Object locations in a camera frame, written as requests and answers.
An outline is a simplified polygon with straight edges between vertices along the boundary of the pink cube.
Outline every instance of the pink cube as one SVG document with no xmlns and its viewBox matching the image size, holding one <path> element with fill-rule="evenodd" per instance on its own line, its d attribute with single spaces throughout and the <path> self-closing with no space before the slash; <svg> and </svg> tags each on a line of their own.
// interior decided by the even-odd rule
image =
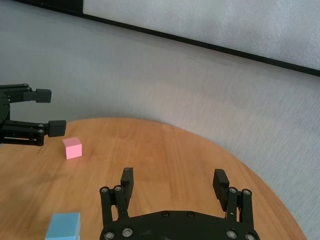
<svg viewBox="0 0 320 240">
<path fill-rule="evenodd" d="M 73 159 L 82 156 L 82 144 L 78 137 L 63 139 L 66 159 Z"/>
</svg>

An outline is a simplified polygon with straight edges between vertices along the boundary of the cube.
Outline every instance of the cube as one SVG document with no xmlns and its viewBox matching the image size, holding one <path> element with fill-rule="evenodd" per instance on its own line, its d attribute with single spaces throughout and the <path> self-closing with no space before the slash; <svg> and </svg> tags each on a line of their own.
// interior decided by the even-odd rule
<svg viewBox="0 0 320 240">
<path fill-rule="evenodd" d="M 79 240 L 80 213 L 55 213 L 52 215 L 45 240 Z"/>
<path fill-rule="evenodd" d="M 82 156 L 82 144 L 78 137 L 63 139 L 66 159 L 73 159 Z"/>
</svg>

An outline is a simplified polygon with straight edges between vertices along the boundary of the black trim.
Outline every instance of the black trim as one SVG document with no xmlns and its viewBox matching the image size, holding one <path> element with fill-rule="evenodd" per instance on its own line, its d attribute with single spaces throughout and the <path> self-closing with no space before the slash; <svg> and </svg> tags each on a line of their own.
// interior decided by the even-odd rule
<svg viewBox="0 0 320 240">
<path fill-rule="evenodd" d="M 58 12 L 65 11 L 64 13 L 66 14 L 70 14 L 70 11 L 75 13 L 82 13 L 84 8 L 84 0 L 17 0 L 17 2 L 30 4 Z"/>
<path fill-rule="evenodd" d="M 238 51 L 238 50 L 234 50 L 234 49 L 230 49 L 230 48 L 226 48 L 226 47 L 223 47 L 223 46 L 218 46 L 218 45 L 214 45 L 214 44 L 210 44 L 210 43 L 205 43 L 205 42 L 202 42 L 202 41 L 192 40 L 192 39 L 189 39 L 189 38 L 176 36 L 176 35 L 160 32 L 160 31 L 150 30 L 150 29 L 147 29 L 147 28 L 139 27 L 139 26 L 134 26 L 134 25 L 126 24 L 126 23 L 112 21 L 112 20 L 108 20 L 108 19 L 105 19 L 105 18 L 101 18 L 101 17 L 87 15 L 87 14 L 83 13 L 83 9 L 82 9 L 83 0 L 72 0 L 72 1 L 69 0 L 70 2 L 72 2 L 72 3 L 76 4 L 76 5 L 81 3 L 81 10 L 79 10 L 79 7 L 72 8 L 72 9 L 77 9 L 77 10 L 72 10 L 71 8 L 65 8 L 65 7 L 41 4 L 40 2 L 43 2 L 44 0 L 43 1 L 41 1 L 41 0 L 14 0 L 14 1 L 25 3 L 25 4 L 30 4 L 30 5 L 33 5 L 33 6 L 37 6 L 37 7 L 41 7 L 41 8 L 45 8 L 45 9 L 49 9 L 49 10 L 53 10 L 53 11 L 57 11 L 57 12 L 61 12 L 61 13 L 64 13 L 64 14 L 69 14 L 69 15 L 73 15 L 73 16 L 77 16 L 77 17 L 81 17 L 81 18 L 85 18 L 85 19 L 89 19 L 89 20 L 94 20 L 94 21 L 97 21 L 97 22 L 101 22 L 101 23 L 105 23 L 105 24 L 109 24 L 109 25 L 113 25 L 113 26 L 117 26 L 117 27 L 121 27 L 121 28 L 125 28 L 125 29 L 130 29 L 130 30 L 134 30 L 134 31 L 137 31 L 137 32 L 150 34 L 150 35 L 154 35 L 154 36 L 158 36 L 158 37 L 161 37 L 161 38 L 170 39 L 170 40 L 174 40 L 174 41 L 178 41 L 178 42 L 182 42 L 182 43 L 186 43 L 186 44 L 191 44 L 191 45 L 195 45 L 195 46 L 198 46 L 198 47 L 202 47 L 202 48 L 206 48 L 206 49 L 211 49 L 211 50 L 215 50 L 215 51 L 218 51 L 218 52 L 222 52 L 222 53 L 225 53 L 225 54 L 231 54 L 231 55 L 234 55 L 234 56 L 238 56 L 238 57 L 242 57 L 242 58 L 258 61 L 258 62 L 261 62 L 261 63 L 266 63 L 266 64 L 274 65 L 274 66 L 277 66 L 277 67 L 282 67 L 282 68 L 285 68 L 285 69 L 290 69 L 290 70 L 294 70 L 294 71 L 297 71 L 297 72 L 301 72 L 301 73 L 310 74 L 310 75 L 314 75 L 314 76 L 320 77 L 320 70 L 317 70 L 317 69 L 314 69 L 314 68 L 301 66 L 301 65 L 296 65 L 296 64 L 293 64 L 293 63 L 285 62 L 285 61 L 275 60 L 275 59 L 272 59 L 272 58 L 259 56 L 259 55 L 255 55 L 255 54 L 251 54 L 251 53 L 247 53 L 247 52 L 243 52 L 243 51 Z M 51 2 L 56 2 L 56 1 L 57 2 L 68 2 L 68 0 L 65 0 L 65 1 L 64 0 L 47 0 L 47 1 L 51 1 Z"/>
</svg>

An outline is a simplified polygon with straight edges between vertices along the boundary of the round wooden table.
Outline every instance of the round wooden table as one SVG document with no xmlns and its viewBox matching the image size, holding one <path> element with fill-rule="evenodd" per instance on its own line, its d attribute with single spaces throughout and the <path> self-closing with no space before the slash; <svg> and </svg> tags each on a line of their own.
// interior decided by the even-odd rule
<svg viewBox="0 0 320 240">
<path fill-rule="evenodd" d="M 63 138 L 79 137 L 83 156 L 65 159 Z M 230 186 L 253 192 L 254 228 L 261 240 L 306 239 L 273 191 L 217 144 L 177 127 L 140 119 L 69 122 L 65 137 L 44 146 L 0 147 L 0 239 L 43 240 L 53 213 L 80 212 L 83 240 L 102 230 L 102 186 L 120 184 L 133 167 L 129 215 L 187 210 L 224 217 L 213 187 L 214 169 Z"/>
</svg>

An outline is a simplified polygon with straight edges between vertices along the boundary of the blue cube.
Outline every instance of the blue cube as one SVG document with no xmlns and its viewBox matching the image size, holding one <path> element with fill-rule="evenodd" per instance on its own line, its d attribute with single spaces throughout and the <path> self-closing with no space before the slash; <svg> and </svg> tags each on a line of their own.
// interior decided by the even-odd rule
<svg viewBox="0 0 320 240">
<path fill-rule="evenodd" d="M 45 240 L 79 240 L 80 213 L 55 213 L 46 232 Z"/>
</svg>

